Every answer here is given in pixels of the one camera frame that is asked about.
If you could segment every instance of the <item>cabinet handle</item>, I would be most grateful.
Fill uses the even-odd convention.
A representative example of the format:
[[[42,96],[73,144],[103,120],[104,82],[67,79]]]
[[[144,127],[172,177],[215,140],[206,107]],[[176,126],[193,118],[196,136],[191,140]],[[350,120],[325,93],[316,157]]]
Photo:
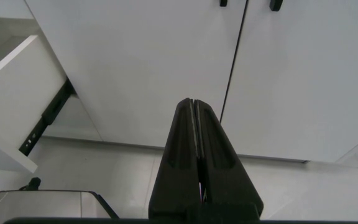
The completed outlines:
[[[219,0],[219,5],[221,7],[226,7],[227,6],[227,0]]]
[[[283,3],[283,0],[270,0],[270,9],[273,12],[278,12],[281,8],[281,4]]]

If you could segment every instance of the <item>white cabinet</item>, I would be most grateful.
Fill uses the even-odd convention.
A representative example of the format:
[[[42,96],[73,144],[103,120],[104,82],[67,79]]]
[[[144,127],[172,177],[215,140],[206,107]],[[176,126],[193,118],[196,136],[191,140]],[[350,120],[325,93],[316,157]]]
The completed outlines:
[[[37,168],[19,148],[66,80],[34,27],[0,19],[0,169]]]
[[[249,0],[224,109],[239,154],[334,162],[358,144],[358,1]]]
[[[26,2],[103,141],[164,146],[187,97],[220,116],[246,0]]]

